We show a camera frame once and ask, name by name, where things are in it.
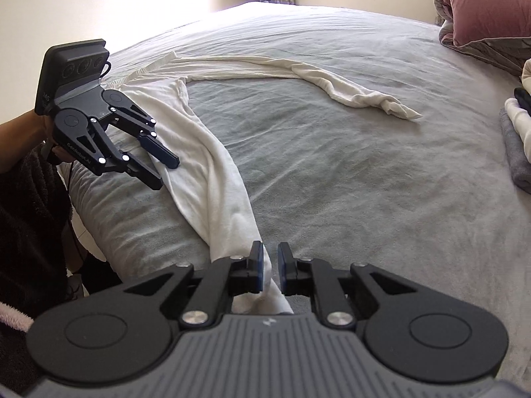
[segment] metal pin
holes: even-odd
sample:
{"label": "metal pin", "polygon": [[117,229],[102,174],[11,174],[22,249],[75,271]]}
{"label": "metal pin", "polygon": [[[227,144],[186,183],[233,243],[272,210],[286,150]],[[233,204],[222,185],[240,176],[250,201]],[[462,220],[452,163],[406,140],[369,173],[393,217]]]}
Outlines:
{"label": "metal pin", "polygon": [[208,320],[208,314],[204,311],[187,311],[183,314],[182,319],[184,323],[189,325],[201,325]]}
{"label": "metal pin", "polygon": [[352,323],[354,317],[344,311],[334,311],[327,316],[327,320],[335,326],[346,326]]}

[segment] gray bedsheet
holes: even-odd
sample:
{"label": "gray bedsheet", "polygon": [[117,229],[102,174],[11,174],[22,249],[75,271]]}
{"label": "gray bedsheet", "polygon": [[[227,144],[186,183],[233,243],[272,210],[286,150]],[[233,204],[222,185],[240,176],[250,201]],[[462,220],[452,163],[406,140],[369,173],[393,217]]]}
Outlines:
{"label": "gray bedsheet", "polygon": [[[511,338],[501,377],[531,389],[531,196],[512,184],[498,121],[517,79],[442,47],[434,25],[346,9],[237,10],[118,53],[113,78],[169,50],[286,57],[422,113],[353,110],[295,79],[189,84],[192,109],[240,169],[270,253],[288,241],[296,256],[338,268],[365,260],[487,308]],[[74,205],[121,275],[208,262],[165,190],[75,169]]]}

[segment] pink pillow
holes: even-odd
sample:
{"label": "pink pillow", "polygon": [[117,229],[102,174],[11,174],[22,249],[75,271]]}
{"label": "pink pillow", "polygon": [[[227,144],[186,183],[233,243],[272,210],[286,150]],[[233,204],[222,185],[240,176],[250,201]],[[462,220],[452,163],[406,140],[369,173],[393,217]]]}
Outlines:
{"label": "pink pillow", "polygon": [[486,38],[531,37],[531,0],[450,1],[456,46]]}

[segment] white logo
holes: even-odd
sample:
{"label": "white logo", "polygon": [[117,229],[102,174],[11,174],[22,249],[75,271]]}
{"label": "white logo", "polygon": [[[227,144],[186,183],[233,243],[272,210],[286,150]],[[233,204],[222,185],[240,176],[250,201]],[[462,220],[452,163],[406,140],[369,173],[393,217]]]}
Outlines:
{"label": "white logo", "polygon": [[265,326],[272,326],[273,324],[277,323],[277,321],[269,317],[267,320],[262,321],[262,323],[264,323]]}

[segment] person's leg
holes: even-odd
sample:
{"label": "person's leg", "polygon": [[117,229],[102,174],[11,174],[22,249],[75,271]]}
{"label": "person's leg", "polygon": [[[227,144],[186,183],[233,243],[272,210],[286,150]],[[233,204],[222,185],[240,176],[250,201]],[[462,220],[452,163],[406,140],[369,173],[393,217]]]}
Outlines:
{"label": "person's leg", "polygon": [[73,274],[80,274],[89,294],[121,284],[121,280],[108,262],[96,259],[83,247],[67,224],[61,235],[66,267]]}

